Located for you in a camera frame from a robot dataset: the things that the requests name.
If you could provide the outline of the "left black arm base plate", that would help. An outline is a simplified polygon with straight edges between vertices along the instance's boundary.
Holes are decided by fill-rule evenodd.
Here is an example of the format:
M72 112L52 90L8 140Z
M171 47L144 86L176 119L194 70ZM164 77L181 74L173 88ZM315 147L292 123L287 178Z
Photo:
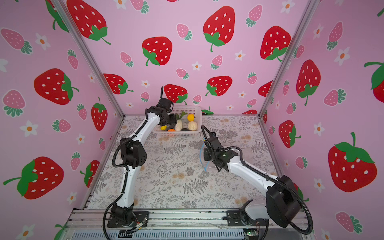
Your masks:
M119 213L111 213L110 219L108 220L108 228L133 228L137 225L145 228L148 224L150 212L139 211L139 212L128 212L127 215Z

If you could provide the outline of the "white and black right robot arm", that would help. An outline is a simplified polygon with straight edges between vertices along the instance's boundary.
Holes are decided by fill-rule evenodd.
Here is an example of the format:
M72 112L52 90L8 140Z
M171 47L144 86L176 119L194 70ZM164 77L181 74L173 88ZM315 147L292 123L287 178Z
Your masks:
M276 177L263 172L245 161L241 148L225 148L216 133L205 126L201 126L201 129L206 146L202 150L204 161L212 163L218 172L226 171L242 178L265 195L264 204L248 200L237 211L228 212L225 220L243 226L254 226L259 220L266 224L273 221L282 228L291 226L302 235L313 232L310 210L289 177Z

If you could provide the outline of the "clear zip top bag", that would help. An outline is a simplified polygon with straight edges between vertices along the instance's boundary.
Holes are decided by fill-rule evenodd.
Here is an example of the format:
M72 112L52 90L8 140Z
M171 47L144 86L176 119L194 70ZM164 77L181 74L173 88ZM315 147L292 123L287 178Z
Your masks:
M209 151L205 143L202 144L202 147L200 149L199 159L200 159L201 165L203 166L203 170L205 172L211 173L217 170L216 166L213 164L211 160L211 156L209 155Z

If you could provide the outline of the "white plastic basket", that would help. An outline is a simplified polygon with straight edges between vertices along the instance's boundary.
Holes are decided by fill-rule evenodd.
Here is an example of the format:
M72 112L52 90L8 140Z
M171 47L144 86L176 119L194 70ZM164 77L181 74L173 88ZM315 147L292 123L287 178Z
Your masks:
M202 109L198 106L175 106L173 108L172 114L178 115L180 117L180 120L182 122L182 128L187 129L188 131L174 131L174 132L168 132L168 131L162 131L161 127L157 125L153 133L158 134L160 137L196 137L201 133L201 125L203 124L203 118L202 118ZM189 130L189 120L188 115L194 115L194 121L197 123L197 129L194 131Z

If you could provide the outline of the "beige toy bun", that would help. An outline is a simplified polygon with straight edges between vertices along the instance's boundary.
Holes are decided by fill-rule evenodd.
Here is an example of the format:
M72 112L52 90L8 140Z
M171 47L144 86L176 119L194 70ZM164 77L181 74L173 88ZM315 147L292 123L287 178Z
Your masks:
M198 124L195 121L191 121L188 124L189 131L196 131L198 129Z

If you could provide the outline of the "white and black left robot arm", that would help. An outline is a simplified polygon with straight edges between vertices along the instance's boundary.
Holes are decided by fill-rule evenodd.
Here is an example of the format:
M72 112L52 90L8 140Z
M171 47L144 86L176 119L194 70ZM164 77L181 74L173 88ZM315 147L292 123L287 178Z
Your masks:
M121 193L105 210L103 215L103 232L107 240L106 221L119 226L129 227L136 222L134 214L134 190L138 173L147 160L144 143L156 126L176 124L177 118L172 114L174 103L163 97L164 87L156 106L145 109L145 118L141 125L128 138L122 138L112 159L114 168L124 168Z

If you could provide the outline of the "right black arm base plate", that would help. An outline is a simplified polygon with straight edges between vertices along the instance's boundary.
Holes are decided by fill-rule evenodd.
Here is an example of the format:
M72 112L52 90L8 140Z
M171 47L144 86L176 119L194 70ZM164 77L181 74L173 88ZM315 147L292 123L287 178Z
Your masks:
M252 220L245 211L240 210L227 211L223 220L230 227L265 227L268 224L266 219Z

